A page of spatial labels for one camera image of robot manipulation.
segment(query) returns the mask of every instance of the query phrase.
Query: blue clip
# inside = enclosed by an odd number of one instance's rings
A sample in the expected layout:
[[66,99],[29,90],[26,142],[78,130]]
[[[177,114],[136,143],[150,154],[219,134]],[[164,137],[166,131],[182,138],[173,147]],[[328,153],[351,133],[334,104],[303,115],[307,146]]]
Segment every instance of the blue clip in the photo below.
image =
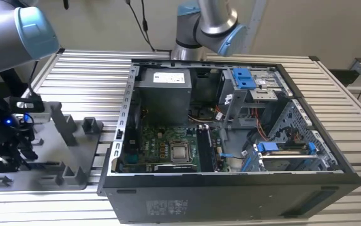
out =
[[233,158],[235,155],[233,154],[227,154],[227,153],[220,153],[220,157]]
[[264,145],[264,149],[267,152],[280,151],[279,145],[276,142],[263,142],[261,144]]
[[247,160],[245,165],[243,167],[243,172],[245,172],[245,170],[247,170],[247,168],[249,166],[251,161],[252,161],[252,158],[249,157],[249,159]]
[[259,143],[257,149],[259,149],[259,152],[264,152],[265,151],[265,146],[264,146],[263,143]]
[[308,147],[309,147],[309,154],[316,154],[317,153],[317,146],[315,145],[315,143],[309,142]]
[[235,68],[233,76],[240,89],[256,89],[256,81],[248,68]]

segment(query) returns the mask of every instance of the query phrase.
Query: blue led light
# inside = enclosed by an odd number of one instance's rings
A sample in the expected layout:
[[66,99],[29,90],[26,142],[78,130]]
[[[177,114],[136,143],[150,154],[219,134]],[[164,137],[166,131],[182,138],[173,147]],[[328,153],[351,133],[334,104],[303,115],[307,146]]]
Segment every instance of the blue led light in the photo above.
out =
[[11,119],[5,120],[5,124],[10,126],[13,124],[13,120]]

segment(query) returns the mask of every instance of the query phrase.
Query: metal rail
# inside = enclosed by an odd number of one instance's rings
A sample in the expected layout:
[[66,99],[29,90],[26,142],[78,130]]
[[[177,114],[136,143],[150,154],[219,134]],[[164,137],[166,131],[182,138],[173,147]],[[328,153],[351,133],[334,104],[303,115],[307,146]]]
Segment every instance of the metal rail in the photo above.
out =
[[[46,101],[62,101],[75,119],[97,117],[105,133],[97,151],[89,186],[71,192],[0,192],[0,225],[120,225],[106,197],[97,195],[105,154],[114,132],[133,58],[168,59],[168,53],[67,50],[35,79]],[[361,176],[361,105],[320,62],[299,56],[209,55],[211,61],[280,63],[284,65],[324,127]],[[180,225],[268,225],[249,222]],[[309,220],[269,222],[272,225],[356,226],[361,224],[361,187]]]

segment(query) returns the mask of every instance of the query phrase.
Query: open computer tower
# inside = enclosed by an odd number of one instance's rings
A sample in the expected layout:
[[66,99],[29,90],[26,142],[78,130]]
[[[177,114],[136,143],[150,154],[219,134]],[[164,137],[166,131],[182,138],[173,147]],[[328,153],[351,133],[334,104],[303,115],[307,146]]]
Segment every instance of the open computer tower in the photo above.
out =
[[283,65],[133,60],[98,190],[122,223],[309,218],[360,185]]

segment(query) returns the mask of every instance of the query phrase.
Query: label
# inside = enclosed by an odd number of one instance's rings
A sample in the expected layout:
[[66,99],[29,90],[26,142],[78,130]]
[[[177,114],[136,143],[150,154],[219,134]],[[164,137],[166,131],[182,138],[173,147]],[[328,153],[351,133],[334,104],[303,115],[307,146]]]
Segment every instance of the label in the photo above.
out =
[[243,151],[243,156],[247,157],[248,156],[248,151]]
[[224,114],[221,112],[217,113],[216,119],[221,120],[224,118]]
[[256,80],[256,82],[257,82],[259,84],[263,84],[263,85],[267,84],[267,82],[265,82],[264,80],[261,80],[261,79]]
[[184,215],[188,200],[149,200],[146,201],[149,215]]
[[154,83],[185,83],[185,74],[184,73],[154,73]]

